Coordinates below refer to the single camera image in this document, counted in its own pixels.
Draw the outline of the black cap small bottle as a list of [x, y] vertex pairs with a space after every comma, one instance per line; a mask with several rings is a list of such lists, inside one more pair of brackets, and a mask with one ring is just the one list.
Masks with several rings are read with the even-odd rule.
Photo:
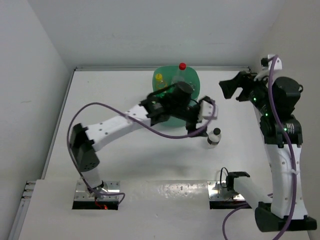
[[221, 129], [216, 127], [207, 134], [207, 148], [215, 148], [221, 141], [222, 134]]

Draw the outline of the red cap red label bottle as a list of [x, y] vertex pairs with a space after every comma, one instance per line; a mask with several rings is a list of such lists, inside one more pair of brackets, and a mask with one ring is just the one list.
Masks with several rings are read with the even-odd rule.
[[184, 82], [184, 75], [185, 75], [185, 70], [186, 70], [187, 65], [184, 62], [181, 62], [178, 65], [178, 69], [176, 70], [176, 73], [173, 75], [171, 78], [171, 84], [176, 84], [178, 82]]

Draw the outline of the yellow cap orange label bottle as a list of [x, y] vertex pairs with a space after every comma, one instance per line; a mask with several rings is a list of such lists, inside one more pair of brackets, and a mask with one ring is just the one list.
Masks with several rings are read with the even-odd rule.
[[163, 75], [161, 73], [157, 73], [154, 77], [155, 79], [155, 84], [154, 84], [154, 88], [155, 90], [161, 90], [164, 89], [168, 86], [166, 80], [164, 79]]

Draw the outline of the black label clear bottle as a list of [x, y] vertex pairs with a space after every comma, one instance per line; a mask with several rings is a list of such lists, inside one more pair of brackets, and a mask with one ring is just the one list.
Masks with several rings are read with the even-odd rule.
[[188, 82], [188, 84], [191, 86], [193, 92], [195, 93], [197, 91], [197, 85], [192, 81]]

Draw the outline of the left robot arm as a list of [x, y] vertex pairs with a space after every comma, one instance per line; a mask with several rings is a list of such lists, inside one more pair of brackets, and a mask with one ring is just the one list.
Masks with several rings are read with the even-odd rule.
[[[98, 173], [100, 160], [96, 153], [109, 143], [141, 128], [158, 136], [173, 139], [185, 139], [207, 136], [207, 123], [201, 127], [202, 120], [212, 121], [216, 111], [215, 101], [205, 96], [193, 101], [193, 88], [179, 81], [150, 93], [146, 99], [130, 110], [121, 112], [107, 104], [99, 103], [117, 113], [117, 116], [96, 124], [83, 126], [70, 124], [67, 130], [66, 144], [71, 160], [90, 194], [95, 196], [113, 196], [104, 188]], [[153, 126], [168, 121], [171, 117], [185, 121], [186, 135], [167, 135]]]

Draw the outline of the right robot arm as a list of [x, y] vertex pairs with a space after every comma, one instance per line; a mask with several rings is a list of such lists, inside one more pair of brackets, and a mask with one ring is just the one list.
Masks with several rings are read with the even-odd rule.
[[292, 114], [303, 86], [281, 76], [268, 87], [268, 80], [266, 76], [255, 80], [255, 74], [241, 71], [233, 79], [220, 81], [219, 86], [225, 99], [241, 88], [236, 100], [251, 102], [261, 115], [259, 125], [268, 152], [272, 196], [265, 194], [245, 171], [229, 172], [226, 189], [244, 197], [254, 210], [261, 232], [314, 231], [317, 221], [306, 210], [301, 187], [302, 126]]

